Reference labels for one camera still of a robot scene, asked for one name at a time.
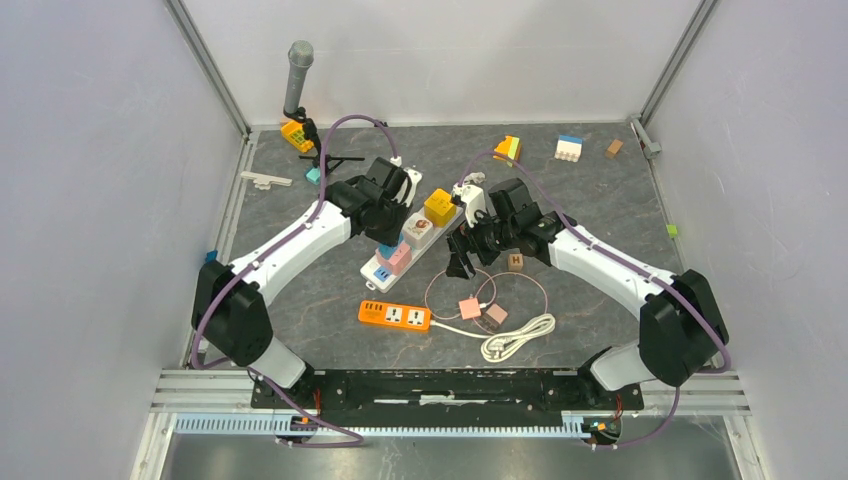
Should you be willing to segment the large pink cube adapter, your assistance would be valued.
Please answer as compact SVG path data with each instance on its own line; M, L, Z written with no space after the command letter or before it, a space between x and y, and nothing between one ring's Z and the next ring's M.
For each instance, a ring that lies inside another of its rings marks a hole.
M381 268L391 275L399 276L408 267L412 258L412 249L404 241L396 246L379 245L375 257Z

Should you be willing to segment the yellow cube socket adapter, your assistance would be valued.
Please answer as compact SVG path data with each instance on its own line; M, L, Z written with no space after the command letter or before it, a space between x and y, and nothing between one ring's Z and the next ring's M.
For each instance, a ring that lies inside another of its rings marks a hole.
M424 216L436 228L446 227L455 217L457 206L452 203L451 194L439 188L424 202Z

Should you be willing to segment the white cube socket adapter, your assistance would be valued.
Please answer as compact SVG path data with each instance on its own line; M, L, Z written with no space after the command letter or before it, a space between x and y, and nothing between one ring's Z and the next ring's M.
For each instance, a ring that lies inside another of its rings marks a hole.
M435 227L424 214L415 212L404 223L402 235L412 249L422 250L435 236Z

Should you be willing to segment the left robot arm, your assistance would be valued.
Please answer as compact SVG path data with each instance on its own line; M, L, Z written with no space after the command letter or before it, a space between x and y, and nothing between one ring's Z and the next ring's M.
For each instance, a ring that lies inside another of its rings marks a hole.
M207 261L195 290L194 340L225 360L276 383L290 407L306 405L314 381L308 364L275 337L268 307L297 275L358 235L395 246L411 213L420 172L376 158L368 171L335 181L297 221L252 252L224 264Z

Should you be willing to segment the white multicolour power strip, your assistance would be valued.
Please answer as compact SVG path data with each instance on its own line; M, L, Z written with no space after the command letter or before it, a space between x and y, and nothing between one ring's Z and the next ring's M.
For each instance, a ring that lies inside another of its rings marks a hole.
M463 213L458 207L453 216L443 226L433 223L425 215L425 209L414 212L405 222L402 230L402 242L390 257L384 257L380 249L360 268L369 290L387 293L410 268L436 243Z

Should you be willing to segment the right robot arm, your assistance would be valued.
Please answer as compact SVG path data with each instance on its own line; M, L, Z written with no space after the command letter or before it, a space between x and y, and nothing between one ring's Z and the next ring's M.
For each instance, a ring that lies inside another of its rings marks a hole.
M559 208L543 213L518 178L489 192L456 185L450 200L463 208L465 219L447 237L448 276L474 276L472 256L488 266L501 253L517 250L584 280L638 321L637 340L609 347L584 364L577 392L585 405L602 408L619 389L651 380L680 387L706 371L715 356L721 358L720 371L730 367L729 334L701 273L653 267L592 235Z

